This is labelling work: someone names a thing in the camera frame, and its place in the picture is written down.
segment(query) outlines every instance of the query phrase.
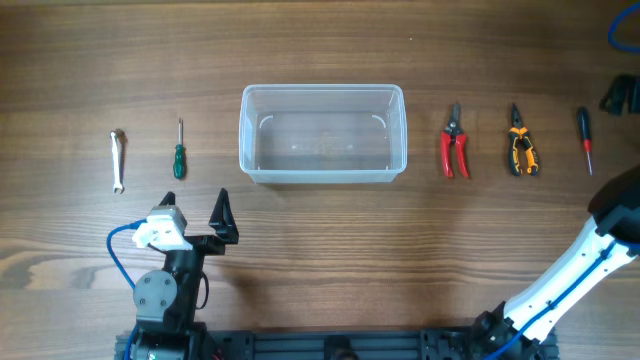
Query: silver wrench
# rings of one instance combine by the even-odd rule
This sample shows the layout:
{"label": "silver wrench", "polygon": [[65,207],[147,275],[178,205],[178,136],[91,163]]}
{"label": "silver wrench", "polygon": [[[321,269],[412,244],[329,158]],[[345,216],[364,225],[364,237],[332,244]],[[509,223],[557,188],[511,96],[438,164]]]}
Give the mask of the silver wrench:
{"label": "silver wrench", "polygon": [[113,192],[120,194],[124,191],[122,186],[122,139],[120,133],[122,130],[111,131],[111,154],[113,155]]}

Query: plastic bin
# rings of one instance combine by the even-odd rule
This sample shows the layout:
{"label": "plastic bin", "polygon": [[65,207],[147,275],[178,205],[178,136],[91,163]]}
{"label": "plastic bin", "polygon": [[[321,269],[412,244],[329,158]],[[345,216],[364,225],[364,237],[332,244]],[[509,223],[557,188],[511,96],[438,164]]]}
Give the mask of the plastic bin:
{"label": "plastic bin", "polygon": [[256,183],[390,182],[407,166],[396,85],[250,85],[240,167]]}

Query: white bracket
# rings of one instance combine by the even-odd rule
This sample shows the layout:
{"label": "white bracket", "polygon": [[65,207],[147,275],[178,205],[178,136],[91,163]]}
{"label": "white bracket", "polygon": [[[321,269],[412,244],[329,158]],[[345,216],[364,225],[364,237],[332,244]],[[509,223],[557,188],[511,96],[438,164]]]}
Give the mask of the white bracket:
{"label": "white bracket", "polygon": [[156,206],[147,216],[147,222],[140,225],[133,241],[139,248],[151,244],[163,251],[192,250],[193,245],[184,239],[187,220],[175,205]]}

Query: green screwdriver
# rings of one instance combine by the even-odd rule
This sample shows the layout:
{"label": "green screwdriver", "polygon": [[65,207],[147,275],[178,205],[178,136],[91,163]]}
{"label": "green screwdriver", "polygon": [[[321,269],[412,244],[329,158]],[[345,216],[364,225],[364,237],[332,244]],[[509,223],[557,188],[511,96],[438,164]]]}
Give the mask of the green screwdriver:
{"label": "green screwdriver", "polygon": [[173,176],[176,179],[184,178],[184,146],[182,146],[182,118],[178,120],[178,145],[176,145],[176,161],[173,163]]}

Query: screwdriver shaft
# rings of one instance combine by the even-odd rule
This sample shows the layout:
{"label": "screwdriver shaft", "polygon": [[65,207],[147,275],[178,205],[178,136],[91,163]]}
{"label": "screwdriver shaft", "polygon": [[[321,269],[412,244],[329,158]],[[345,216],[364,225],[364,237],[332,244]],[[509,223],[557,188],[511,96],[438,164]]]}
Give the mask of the screwdriver shaft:
{"label": "screwdriver shaft", "polygon": [[182,145],[182,118],[178,120],[178,144]]}
{"label": "screwdriver shaft", "polygon": [[591,151],[587,152],[587,164],[589,164],[589,175],[593,176],[593,168],[591,167]]}

